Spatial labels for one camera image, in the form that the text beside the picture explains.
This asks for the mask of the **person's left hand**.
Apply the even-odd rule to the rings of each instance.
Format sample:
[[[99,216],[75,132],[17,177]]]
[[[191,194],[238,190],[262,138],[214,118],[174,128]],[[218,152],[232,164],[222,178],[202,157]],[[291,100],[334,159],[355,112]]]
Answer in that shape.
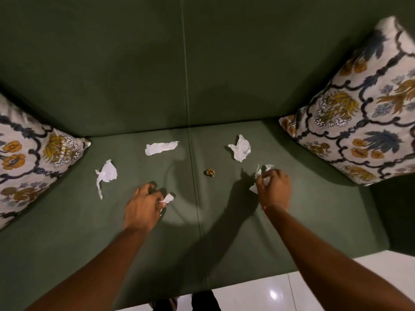
[[[163,194],[155,184],[146,183],[137,188],[126,205],[124,230],[148,234],[153,230],[166,206]]]

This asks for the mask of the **person's right hand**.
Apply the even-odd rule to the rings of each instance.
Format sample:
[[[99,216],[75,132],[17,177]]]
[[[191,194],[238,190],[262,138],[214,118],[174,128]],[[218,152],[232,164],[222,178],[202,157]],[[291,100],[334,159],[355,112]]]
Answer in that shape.
[[[269,185],[260,189],[258,196],[262,210],[280,209],[287,212],[292,196],[290,177],[281,170],[279,176],[272,173]]]

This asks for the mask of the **torn white paper piece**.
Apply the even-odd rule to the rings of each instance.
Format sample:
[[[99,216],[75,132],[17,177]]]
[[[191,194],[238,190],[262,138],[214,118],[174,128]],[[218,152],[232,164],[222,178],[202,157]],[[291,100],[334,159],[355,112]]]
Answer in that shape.
[[[258,177],[262,177],[263,172],[267,172],[267,171],[273,169],[273,167],[274,167],[274,165],[272,165],[272,164],[263,165],[263,166],[258,165],[257,170],[256,170],[255,175],[254,175],[254,178],[255,178],[254,184],[249,188],[249,190],[251,192],[253,192],[255,194],[258,194],[256,179]]]

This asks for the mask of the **person's right forearm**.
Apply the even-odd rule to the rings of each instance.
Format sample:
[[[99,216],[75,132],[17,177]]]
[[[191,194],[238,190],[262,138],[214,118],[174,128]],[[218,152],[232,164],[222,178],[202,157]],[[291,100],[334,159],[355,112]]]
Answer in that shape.
[[[415,311],[395,286],[347,257],[277,204],[263,210],[325,311]]]

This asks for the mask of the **person's left forearm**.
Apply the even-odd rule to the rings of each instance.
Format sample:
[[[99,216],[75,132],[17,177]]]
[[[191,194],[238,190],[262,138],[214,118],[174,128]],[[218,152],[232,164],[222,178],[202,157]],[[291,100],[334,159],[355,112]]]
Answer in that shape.
[[[89,263],[24,311],[111,311],[150,226],[128,226]]]

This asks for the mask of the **crumpled white tissue paper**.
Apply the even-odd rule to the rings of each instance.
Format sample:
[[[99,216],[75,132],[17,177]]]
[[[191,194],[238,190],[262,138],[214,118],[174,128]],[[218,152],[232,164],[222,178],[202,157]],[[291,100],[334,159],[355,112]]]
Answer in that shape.
[[[233,152],[233,158],[237,162],[242,162],[251,153],[250,142],[247,141],[241,134],[238,136],[236,145],[229,144],[228,148]]]

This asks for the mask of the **flat crumpled white paper piece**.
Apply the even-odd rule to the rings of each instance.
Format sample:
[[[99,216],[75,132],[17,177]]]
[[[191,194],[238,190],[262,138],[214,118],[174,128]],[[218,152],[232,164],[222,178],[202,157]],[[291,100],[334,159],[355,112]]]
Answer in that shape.
[[[153,143],[147,144],[145,154],[147,156],[155,155],[164,151],[172,151],[179,145],[179,141],[172,141],[168,143]]]

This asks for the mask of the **long torn white paper strip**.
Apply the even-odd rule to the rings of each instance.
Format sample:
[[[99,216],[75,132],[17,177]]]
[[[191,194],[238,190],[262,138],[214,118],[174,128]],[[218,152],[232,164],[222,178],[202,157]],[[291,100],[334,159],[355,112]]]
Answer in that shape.
[[[109,159],[105,162],[104,166],[101,170],[96,170],[97,179],[96,179],[96,187],[98,191],[98,195],[100,200],[103,199],[103,194],[101,190],[101,182],[111,182],[117,179],[118,173],[116,167],[113,165],[112,160]]]

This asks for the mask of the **green fabric sofa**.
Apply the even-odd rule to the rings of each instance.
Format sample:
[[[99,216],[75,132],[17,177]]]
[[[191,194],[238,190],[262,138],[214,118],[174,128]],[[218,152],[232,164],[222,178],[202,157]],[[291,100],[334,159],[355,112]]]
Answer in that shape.
[[[390,16],[415,39],[415,0],[0,0],[0,93],[91,142],[0,230],[0,311],[92,260],[147,182],[174,201],[112,309],[297,271],[249,190],[258,165],[290,175],[293,215],[349,257],[415,257],[415,173],[357,184],[279,124]],[[228,148],[239,134],[242,162]],[[118,176],[100,200],[109,159]]]

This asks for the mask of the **person's foot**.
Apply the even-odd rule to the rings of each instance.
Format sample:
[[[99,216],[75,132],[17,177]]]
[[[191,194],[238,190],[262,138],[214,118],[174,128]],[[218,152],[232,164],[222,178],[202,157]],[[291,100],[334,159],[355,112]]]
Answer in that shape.
[[[153,311],[177,311],[178,298],[163,298],[152,302],[150,305]]]

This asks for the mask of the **floral patterned cushion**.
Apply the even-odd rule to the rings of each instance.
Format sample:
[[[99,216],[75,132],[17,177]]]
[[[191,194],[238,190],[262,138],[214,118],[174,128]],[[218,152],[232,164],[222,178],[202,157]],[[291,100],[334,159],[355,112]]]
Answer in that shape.
[[[380,20],[326,87],[279,124],[357,184],[415,173],[415,39],[395,16]]]
[[[39,122],[0,93],[0,230],[91,146]]]

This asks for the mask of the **person's dark trouser leg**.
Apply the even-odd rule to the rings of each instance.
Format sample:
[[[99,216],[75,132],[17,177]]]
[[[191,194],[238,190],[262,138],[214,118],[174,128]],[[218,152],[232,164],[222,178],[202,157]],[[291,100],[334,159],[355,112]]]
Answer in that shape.
[[[197,292],[191,297],[192,311],[221,311],[212,290]]]

